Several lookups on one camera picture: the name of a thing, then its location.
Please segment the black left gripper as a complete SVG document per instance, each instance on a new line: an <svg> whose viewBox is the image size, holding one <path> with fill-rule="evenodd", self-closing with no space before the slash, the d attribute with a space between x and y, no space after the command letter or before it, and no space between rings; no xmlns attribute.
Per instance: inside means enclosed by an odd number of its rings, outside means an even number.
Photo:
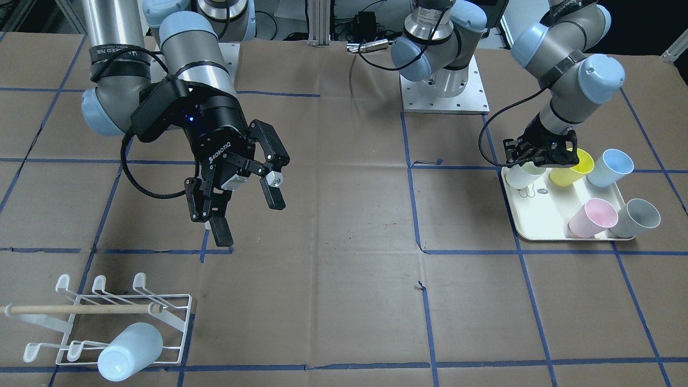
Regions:
<svg viewBox="0 0 688 387"><path fill-rule="evenodd" d="M540 167L573 167L580 162L575 130L555 134L544 126L539 116L533 118L518 139L505 139L502 143L507 167L526 162Z"/></svg>

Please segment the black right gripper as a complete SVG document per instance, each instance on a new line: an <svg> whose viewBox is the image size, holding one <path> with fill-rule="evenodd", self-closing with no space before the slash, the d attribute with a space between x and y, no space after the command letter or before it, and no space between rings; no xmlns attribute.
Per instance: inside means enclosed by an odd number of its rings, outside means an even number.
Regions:
<svg viewBox="0 0 688 387"><path fill-rule="evenodd" d="M248 125L238 98L222 91L191 91L184 108L183 130L200 166L195 178L185 184L191 220L207 221L217 247L232 247L233 236L223 214L231 195L248 181L250 172L241 169L234 157L251 159L255 146L248 139ZM266 158L260 171L260 183L270 209L285 209L280 191L284 182L282 168L290 157L275 128L253 120L250 138L261 146Z"/></svg>

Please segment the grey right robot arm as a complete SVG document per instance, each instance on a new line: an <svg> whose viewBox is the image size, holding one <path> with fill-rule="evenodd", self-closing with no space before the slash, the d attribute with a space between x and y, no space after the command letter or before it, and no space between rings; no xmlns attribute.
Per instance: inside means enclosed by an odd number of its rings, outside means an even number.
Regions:
<svg viewBox="0 0 688 387"><path fill-rule="evenodd" d="M130 183L152 198L187 199L191 220L205 223L220 247L233 245L225 218L233 192L260 177L271 209L284 209L280 185L290 157L275 128L248 123L221 42L255 36L252 1L85 1L90 79L82 110L101 135L123 135L120 162ZM156 194L127 165L133 138L150 143L182 128L195 160L184 189Z"/></svg>

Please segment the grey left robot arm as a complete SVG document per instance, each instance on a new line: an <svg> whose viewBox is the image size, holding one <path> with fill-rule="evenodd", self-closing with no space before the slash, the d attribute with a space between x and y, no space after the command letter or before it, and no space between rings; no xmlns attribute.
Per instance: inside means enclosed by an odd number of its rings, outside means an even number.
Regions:
<svg viewBox="0 0 688 387"><path fill-rule="evenodd" d="M402 37L391 45L405 112L488 112L474 57L487 25L483 10L470 2L416 3ZM511 56L552 96L523 135L504 140L506 167L579 163L575 128L609 101L626 78L617 59L585 53L610 26L609 11L596 1L550 1L541 21L511 44Z"/></svg>

